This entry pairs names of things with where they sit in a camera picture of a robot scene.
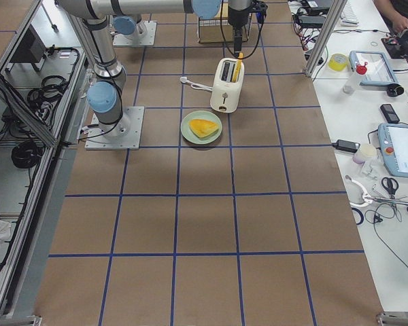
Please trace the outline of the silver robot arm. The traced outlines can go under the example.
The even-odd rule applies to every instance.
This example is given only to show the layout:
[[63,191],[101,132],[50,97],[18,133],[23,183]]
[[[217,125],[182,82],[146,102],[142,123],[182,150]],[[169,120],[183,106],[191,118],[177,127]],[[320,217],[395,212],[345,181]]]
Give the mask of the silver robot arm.
[[113,27],[117,33],[120,33],[129,39],[142,38],[148,33],[141,14],[114,16]]
[[142,14],[196,14],[210,19],[222,11],[223,1],[59,1],[58,4],[76,20],[74,28],[84,42],[86,55],[94,60],[100,79],[126,80],[109,32],[108,16],[139,17]]

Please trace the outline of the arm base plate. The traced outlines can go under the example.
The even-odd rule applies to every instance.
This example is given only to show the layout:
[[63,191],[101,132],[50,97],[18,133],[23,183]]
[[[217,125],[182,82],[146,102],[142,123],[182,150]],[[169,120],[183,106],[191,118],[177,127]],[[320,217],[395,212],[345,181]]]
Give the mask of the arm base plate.
[[113,45],[116,47],[153,46],[156,35],[157,21],[141,20],[135,24],[133,20],[123,20],[113,23]]
[[89,130],[85,148],[87,150],[139,149],[143,117],[144,107],[125,107],[122,119],[112,131],[107,132],[112,126],[103,124],[101,128],[97,126]]

